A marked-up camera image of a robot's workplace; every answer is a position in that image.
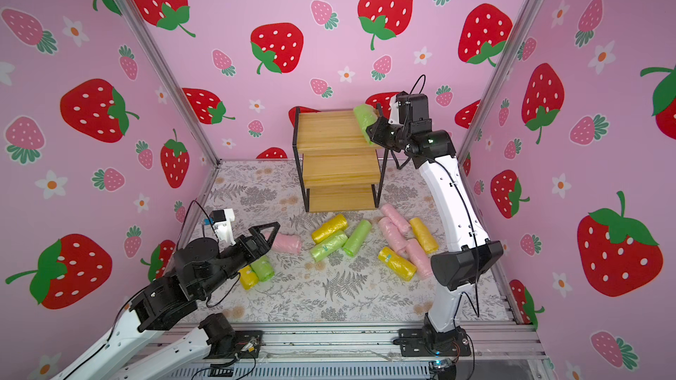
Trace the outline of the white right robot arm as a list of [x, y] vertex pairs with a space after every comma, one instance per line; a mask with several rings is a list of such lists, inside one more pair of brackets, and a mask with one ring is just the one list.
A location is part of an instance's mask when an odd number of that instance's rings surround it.
[[430, 128], [430, 120], [392, 125], [380, 116], [365, 132], [375, 144], [412, 159], [441, 217], [447, 250], [431, 257], [436, 297], [422, 327], [425, 345], [439, 354], [467, 338], [456, 321], [462, 297], [478, 285], [481, 275], [503, 255], [503, 248], [489, 238], [475, 214], [450, 135]]

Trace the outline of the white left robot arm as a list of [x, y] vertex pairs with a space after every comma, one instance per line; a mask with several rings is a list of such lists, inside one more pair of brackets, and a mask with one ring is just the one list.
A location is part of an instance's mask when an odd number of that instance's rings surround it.
[[174, 344], [130, 362], [148, 343], [196, 311], [199, 302], [208, 301], [226, 281], [269, 252], [279, 229], [278, 222], [253, 226], [226, 249], [220, 249], [216, 239], [200, 237], [177, 250], [174, 267], [139, 290], [130, 306], [118, 311], [111, 329], [57, 378], [155, 379], [204, 358], [237, 362], [244, 355], [255, 357], [262, 332], [239, 334], [218, 313], [207, 316]]

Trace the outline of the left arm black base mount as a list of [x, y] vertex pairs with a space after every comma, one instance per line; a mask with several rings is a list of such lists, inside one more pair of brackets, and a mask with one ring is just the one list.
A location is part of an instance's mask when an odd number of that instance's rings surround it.
[[211, 369], [226, 369], [241, 360], [256, 361], [262, 347], [261, 330], [236, 331], [225, 315], [211, 314], [199, 326], [207, 335]]

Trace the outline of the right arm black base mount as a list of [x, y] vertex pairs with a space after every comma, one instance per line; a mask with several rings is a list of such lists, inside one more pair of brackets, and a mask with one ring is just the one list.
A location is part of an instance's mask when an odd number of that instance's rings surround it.
[[462, 327], [441, 333], [431, 324], [418, 329], [400, 329], [393, 344], [405, 357], [460, 358], [473, 353], [468, 334]]

